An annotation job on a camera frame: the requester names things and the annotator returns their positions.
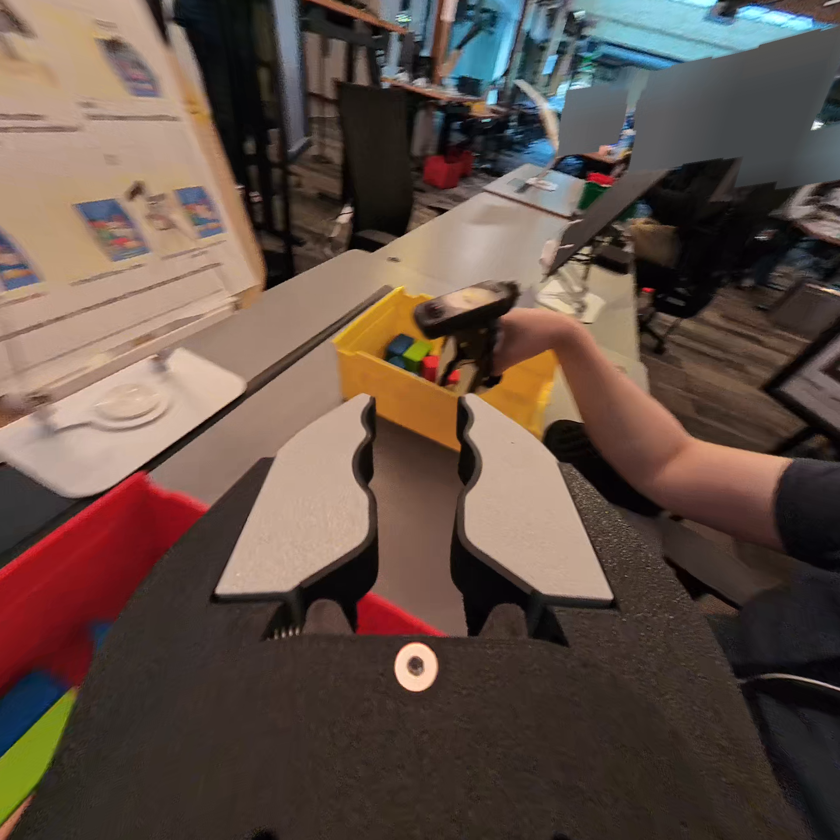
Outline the black framed sign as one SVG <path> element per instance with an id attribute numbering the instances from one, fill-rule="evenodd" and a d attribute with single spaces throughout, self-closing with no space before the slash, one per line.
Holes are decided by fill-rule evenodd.
<path id="1" fill-rule="evenodd" d="M 828 435 L 839 435 L 839 322 L 824 330 L 763 385 L 782 407 Z"/>

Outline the red storage tote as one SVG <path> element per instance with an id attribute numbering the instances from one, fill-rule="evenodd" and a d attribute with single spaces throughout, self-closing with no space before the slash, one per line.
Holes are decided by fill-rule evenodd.
<path id="1" fill-rule="evenodd" d="M 455 148 L 444 154 L 429 155 L 423 163 L 423 183 L 438 190 L 451 190 L 473 173 L 475 155 Z"/>

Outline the red plastic bin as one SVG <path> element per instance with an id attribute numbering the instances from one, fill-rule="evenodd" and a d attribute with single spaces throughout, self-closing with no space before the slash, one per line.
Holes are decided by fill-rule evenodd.
<path id="1" fill-rule="evenodd" d="M 146 475 L 2 568 L 2 691 L 79 686 L 21 838 L 458 838 L 477 821 L 446 764 L 457 649 L 412 696 L 402 646 L 438 631 L 375 595 L 280 630 L 276 603 L 214 589 L 272 460 L 209 509 Z M 112 622 L 94 653 L 88 626 Z"/>

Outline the green plastic bin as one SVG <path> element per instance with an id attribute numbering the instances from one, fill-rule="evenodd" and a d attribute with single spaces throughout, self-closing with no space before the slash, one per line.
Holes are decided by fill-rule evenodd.
<path id="1" fill-rule="evenodd" d="M 603 173 L 592 172 L 586 176 L 584 186 L 576 209 L 582 213 L 588 209 L 601 195 L 609 190 L 616 178 Z"/>

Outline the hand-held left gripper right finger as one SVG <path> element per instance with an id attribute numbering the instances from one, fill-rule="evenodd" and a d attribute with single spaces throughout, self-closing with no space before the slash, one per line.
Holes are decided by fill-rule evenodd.
<path id="1" fill-rule="evenodd" d="M 524 427 L 477 395 L 458 399 L 459 492 L 450 551 L 467 634 L 499 605 L 531 637 L 561 637 L 554 607 L 610 610 L 615 595 L 561 470 Z"/>

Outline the black office chair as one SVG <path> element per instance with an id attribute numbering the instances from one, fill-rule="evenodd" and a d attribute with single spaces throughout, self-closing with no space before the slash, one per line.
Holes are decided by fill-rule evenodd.
<path id="1" fill-rule="evenodd" d="M 636 294 L 649 292 L 637 327 L 653 340 L 657 355 L 666 352 L 670 334 L 699 314 L 720 288 L 716 265 L 741 162 L 683 164 L 644 194 L 650 209 L 644 230 L 659 243 L 634 245 Z"/>
<path id="2" fill-rule="evenodd" d="M 401 89 L 338 85 L 343 172 L 353 209 L 348 249 L 375 252 L 408 230 L 414 179 Z"/>

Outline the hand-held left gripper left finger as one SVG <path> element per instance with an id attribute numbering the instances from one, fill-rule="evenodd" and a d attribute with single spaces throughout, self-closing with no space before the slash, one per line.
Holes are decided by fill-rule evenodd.
<path id="1" fill-rule="evenodd" d="M 374 474 L 376 404 L 351 398 L 276 452 L 213 598 L 276 603 L 280 630 L 302 629 L 329 601 L 355 632 L 379 572 Z"/>

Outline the wooden framed instruction sign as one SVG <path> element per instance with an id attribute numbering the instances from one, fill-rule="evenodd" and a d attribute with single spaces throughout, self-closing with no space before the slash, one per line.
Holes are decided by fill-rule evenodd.
<path id="1" fill-rule="evenodd" d="M 204 95 L 146 2 L 2 2 L 2 399 L 256 299 Z"/>

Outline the person's right forearm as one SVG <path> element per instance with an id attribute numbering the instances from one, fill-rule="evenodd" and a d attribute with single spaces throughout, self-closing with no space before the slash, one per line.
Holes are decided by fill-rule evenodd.
<path id="1" fill-rule="evenodd" d="M 561 333 L 554 352 L 586 433 L 631 487 L 679 517 L 782 551 L 774 504 L 789 458 L 692 437 L 579 324 Z"/>

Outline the yellow plastic bin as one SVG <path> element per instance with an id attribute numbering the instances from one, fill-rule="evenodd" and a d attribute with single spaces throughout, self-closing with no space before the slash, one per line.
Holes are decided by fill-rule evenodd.
<path id="1" fill-rule="evenodd" d="M 458 394 L 400 369 L 386 357 L 388 345 L 398 335 L 422 339 L 413 312 L 430 298 L 398 287 L 339 332 L 332 344 L 345 401 L 359 394 L 372 396 L 378 417 L 457 451 Z M 510 368 L 499 385 L 480 397 L 540 438 L 557 369 L 551 352 L 541 353 Z"/>

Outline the person in navy shirt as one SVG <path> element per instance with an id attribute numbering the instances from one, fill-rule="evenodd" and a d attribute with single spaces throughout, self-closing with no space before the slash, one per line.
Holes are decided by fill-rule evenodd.
<path id="1" fill-rule="evenodd" d="M 710 621 L 783 792 L 815 838 L 839 837 L 839 473 L 799 459 L 774 504 L 791 582 Z"/>

